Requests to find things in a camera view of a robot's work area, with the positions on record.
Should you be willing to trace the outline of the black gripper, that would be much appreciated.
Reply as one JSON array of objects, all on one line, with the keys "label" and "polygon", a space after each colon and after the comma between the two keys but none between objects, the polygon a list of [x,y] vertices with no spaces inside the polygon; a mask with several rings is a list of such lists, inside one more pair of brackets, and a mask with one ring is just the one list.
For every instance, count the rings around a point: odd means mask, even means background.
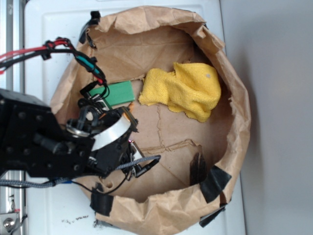
[{"label": "black gripper", "polygon": [[79,117],[70,119],[66,129],[77,138],[93,141],[86,165],[79,177],[108,177],[113,171],[132,169],[144,154],[130,139],[137,132],[138,120],[129,121],[125,116],[126,106],[109,109],[105,101],[96,102],[81,98],[78,101]]}]

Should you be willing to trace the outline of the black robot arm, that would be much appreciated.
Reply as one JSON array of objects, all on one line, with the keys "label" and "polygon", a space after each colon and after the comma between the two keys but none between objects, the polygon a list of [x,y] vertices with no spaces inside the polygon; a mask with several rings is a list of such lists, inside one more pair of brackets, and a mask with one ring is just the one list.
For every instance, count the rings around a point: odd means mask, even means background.
[{"label": "black robot arm", "polygon": [[101,113],[92,103],[61,125],[38,98],[1,89],[0,171],[49,179],[107,177],[132,160],[130,136],[137,125],[128,107]]}]

